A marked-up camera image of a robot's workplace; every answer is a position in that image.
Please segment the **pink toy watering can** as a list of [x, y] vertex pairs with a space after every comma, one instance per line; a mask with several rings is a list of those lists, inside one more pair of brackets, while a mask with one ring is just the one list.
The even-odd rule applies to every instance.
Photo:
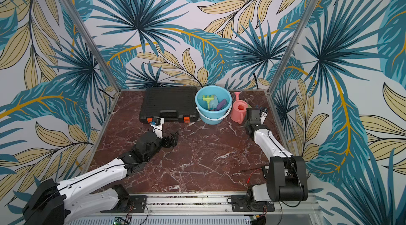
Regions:
[[232, 105], [232, 110], [230, 112], [230, 118], [232, 121], [242, 124], [248, 108], [248, 103], [240, 99], [241, 92], [235, 92], [235, 101]]

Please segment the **purple toy shovel pink handle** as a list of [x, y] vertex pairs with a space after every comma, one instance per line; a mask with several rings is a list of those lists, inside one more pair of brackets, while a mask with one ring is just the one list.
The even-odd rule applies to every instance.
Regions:
[[218, 103], [218, 105], [215, 108], [215, 111], [220, 111], [223, 108], [225, 108], [228, 104], [228, 101], [226, 99], [223, 99], [221, 102]]

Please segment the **light blue plastic bucket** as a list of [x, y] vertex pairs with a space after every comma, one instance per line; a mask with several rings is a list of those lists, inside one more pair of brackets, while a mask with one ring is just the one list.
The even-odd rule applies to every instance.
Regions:
[[231, 112], [232, 96], [228, 90], [210, 85], [198, 90], [195, 103], [200, 119], [208, 125], [217, 125]]

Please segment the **green toy rake wooden handle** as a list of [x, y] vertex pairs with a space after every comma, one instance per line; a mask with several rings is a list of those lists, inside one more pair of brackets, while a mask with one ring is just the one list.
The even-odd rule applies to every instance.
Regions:
[[214, 95], [202, 95], [202, 100], [207, 103], [207, 109], [211, 110], [211, 104], [213, 104], [215, 100]]

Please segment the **light blue toy trowel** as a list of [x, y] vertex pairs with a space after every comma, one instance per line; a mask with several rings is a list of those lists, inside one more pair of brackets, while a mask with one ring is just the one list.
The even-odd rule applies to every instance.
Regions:
[[218, 105], [218, 98], [215, 95], [212, 95], [212, 100], [209, 103], [209, 108], [212, 111], [215, 111], [216, 106]]

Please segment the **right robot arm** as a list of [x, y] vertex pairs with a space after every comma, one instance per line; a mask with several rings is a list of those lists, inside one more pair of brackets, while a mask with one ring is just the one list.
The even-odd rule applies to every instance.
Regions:
[[269, 160], [265, 171], [266, 183], [248, 188], [247, 204], [301, 203], [308, 198], [306, 163], [301, 156], [291, 154], [276, 140], [271, 130], [263, 124], [264, 119], [265, 113], [261, 109], [247, 109], [247, 133]]

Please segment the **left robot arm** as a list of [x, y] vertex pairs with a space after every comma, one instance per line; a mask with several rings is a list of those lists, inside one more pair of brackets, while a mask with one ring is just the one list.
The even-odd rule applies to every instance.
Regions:
[[25, 224], [64, 225], [96, 212], [125, 212], [133, 205], [122, 185], [100, 193], [96, 190], [142, 172], [162, 148], [176, 147], [178, 137], [178, 133], [158, 137], [147, 132], [130, 151], [95, 170], [59, 182], [53, 179], [41, 182], [23, 208]]

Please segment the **black plastic tool case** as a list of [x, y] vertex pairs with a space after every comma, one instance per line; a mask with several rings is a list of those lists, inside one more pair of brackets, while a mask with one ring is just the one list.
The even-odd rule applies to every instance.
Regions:
[[151, 123], [156, 118], [167, 121], [196, 122], [199, 113], [196, 109], [194, 86], [154, 87], [146, 90], [139, 120]]

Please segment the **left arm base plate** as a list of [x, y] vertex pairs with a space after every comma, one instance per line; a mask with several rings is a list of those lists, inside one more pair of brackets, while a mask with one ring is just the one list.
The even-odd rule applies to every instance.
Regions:
[[130, 195], [124, 200], [120, 199], [113, 209], [104, 210], [101, 213], [143, 213], [147, 198], [146, 195]]

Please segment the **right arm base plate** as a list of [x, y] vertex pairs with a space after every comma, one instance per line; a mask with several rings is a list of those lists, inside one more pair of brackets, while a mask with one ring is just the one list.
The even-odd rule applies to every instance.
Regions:
[[274, 204], [270, 201], [256, 201], [247, 195], [231, 195], [227, 202], [233, 212], [274, 212]]

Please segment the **aluminium front rail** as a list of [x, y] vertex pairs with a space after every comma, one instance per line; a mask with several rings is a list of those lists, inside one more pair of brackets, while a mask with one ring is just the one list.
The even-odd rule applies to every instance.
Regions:
[[73, 225], [325, 225], [316, 197], [296, 205], [275, 203], [250, 211], [232, 203], [235, 192], [145, 193], [141, 209], [127, 213], [95, 213]]

